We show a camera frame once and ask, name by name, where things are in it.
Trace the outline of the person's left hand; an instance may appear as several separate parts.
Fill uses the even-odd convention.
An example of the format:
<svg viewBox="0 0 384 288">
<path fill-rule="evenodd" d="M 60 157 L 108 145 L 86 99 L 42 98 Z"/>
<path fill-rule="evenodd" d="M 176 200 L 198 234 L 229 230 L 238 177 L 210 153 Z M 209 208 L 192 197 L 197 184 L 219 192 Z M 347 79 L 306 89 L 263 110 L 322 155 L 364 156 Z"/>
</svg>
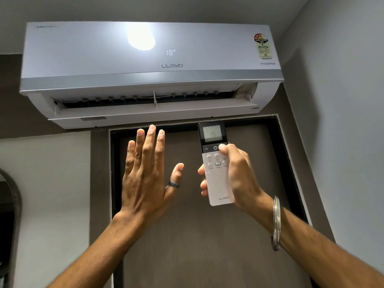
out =
<svg viewBox="0 0 384 288">
<path fill-rule="evenodd" d="M 131 173 L 122 179 L 122 207 L 120 212 L 143 212 L 153 216 L 153 222 L 169 207 L 164 199 L 166 180 L 164 176 L 165 131 L 156 133 L 153 151 L 153 170 L 148 176 L 141 177 L 142 147 L 146 134 L 143 129 L 137 130 L 135 161 Z"/>
</svg>

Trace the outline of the person's right hand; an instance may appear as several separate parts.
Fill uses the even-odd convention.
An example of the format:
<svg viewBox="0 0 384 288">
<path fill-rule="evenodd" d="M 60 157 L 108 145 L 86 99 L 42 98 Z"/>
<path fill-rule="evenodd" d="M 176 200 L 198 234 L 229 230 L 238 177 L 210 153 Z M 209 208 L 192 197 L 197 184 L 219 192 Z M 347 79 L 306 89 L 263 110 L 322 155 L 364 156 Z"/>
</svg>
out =
<svg viewBox="0 0 384 288">
<path fill-rule="evenodd" d="M 263 226 L 273 225 L 273 199 L 260 187 L 250 163 L 249 168 L 229 165 L 229 181 L 234 203 Z"/>
</svg>

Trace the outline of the white air conditioner remote control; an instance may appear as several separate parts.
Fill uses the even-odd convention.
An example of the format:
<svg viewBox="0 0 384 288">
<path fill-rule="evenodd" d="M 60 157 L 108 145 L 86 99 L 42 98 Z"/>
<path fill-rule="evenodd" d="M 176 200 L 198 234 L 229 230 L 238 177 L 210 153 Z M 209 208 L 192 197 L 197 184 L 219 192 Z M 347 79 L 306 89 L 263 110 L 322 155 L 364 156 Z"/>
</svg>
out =
<svg viewBox="0 0 384 288">
<path fill-rule="evenodd" d="M 218 148 L 228 144 L 224 122 L 201 122 L 198 131 L 209 203 L 211 206 L 231 204 L 234 199 L 228 176 L 230 160 Z"/>
</svg>

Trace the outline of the person's left forearm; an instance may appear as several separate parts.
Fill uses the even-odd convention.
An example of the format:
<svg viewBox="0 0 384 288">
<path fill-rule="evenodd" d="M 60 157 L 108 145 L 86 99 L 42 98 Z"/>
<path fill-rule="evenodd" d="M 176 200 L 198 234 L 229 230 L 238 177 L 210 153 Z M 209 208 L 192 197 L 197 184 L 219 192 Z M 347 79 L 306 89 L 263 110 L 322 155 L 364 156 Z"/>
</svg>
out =
<svg viewBox="0 0 384 288">
<path fill-rule="evenodd" d="M 97 240 L 47 288 L 103 288 L 153 219 L 143 212 L 118 212 Z"/>
</svg>

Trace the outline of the person's right forearm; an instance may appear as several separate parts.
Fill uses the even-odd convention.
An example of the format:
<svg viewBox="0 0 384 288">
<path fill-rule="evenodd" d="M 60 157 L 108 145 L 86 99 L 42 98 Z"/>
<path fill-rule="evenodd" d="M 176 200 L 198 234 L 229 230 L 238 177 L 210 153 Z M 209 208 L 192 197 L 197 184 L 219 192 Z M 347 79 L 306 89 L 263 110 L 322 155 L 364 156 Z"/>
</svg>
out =
<svg viewBox="0 0 384 288">
<path fill-rule="evenodd" d="M 321 288 L 384 288 L 384 275 L 281 208 L 282 247 Z"/>
</svg>

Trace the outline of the silver metal bangle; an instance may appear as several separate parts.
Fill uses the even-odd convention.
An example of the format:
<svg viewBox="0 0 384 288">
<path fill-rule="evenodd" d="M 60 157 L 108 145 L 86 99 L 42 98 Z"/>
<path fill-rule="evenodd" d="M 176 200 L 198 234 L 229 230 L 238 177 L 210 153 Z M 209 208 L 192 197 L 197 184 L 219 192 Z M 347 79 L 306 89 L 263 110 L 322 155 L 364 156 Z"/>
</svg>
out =
<svg viewBox="0 0 384 288">
<path fill-rule="evenodd" d="M 272 249 L 277 252 L 280 249 L 281 234 L 281 207 L 279 198 L 275 195 L 273 198 L 273 234 L 271 236 Z"/>
</svg>

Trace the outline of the round energy rating sticker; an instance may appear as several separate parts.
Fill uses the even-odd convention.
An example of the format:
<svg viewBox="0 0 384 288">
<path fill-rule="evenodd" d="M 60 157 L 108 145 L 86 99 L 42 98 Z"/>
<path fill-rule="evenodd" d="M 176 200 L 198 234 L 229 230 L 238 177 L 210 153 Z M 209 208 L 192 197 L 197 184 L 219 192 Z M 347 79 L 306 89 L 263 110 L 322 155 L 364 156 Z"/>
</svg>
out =
<svg viewBox="0 0 384 288">
<path fill-rule="evenodd" d="M 270 42 L 264 34 L 255 34 L 254 41 L 256 42 L 257 52 L 261 59 L 271 59 L 273 57 Z"/>
</svg>

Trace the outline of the dark arched mirror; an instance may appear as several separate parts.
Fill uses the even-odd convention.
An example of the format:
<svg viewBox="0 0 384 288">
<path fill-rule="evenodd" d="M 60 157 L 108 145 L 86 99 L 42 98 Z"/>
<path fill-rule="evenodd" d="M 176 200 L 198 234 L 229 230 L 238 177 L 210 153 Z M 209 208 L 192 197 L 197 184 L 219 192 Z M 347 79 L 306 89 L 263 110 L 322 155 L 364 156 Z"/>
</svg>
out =
<svg viewBox="0 0 384 288">
<path fill-rule="evenodd" d="M 0 288 L 15 288 L 22 198 L 12 177 L 0 169 Z"/>
</svg>

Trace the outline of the brown door with black frame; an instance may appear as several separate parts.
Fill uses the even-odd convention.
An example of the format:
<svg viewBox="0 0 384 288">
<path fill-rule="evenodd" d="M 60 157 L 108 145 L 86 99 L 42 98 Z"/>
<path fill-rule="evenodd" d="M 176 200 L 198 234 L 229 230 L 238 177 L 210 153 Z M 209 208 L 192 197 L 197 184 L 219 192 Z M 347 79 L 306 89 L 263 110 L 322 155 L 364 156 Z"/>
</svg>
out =
<svg viewBox="0 0 384 288">
<path fill-rule="evenodd" d="M 255 220 L 234 204 L 212 207 L 200 195 L 198 122 L 153 124 L 166 133 L 166 181 L 179 162 L 183 181 L 170 208 L 119 263 L 113 288 L 318 288 L 284 250 L 272 250 Z M 225 127 L 256 163 L 266 192 L 307 222 L 277 115 L 230 119 Z"/>
</svg>

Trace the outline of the white wall air conditioner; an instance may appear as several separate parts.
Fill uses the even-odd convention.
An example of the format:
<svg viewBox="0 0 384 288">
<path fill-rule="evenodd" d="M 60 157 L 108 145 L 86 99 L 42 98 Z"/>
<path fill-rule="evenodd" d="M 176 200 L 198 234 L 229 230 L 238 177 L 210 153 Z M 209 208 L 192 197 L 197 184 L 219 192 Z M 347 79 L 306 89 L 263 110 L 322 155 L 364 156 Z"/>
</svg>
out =
<svg viewBox="0 0 384 288">
<path fill-rule="evenodd" d="M 257 114 L 283 81 L 268 25 L 41 22 L 26 26 L 20 94 L 70 130 Z"/>
</svg>

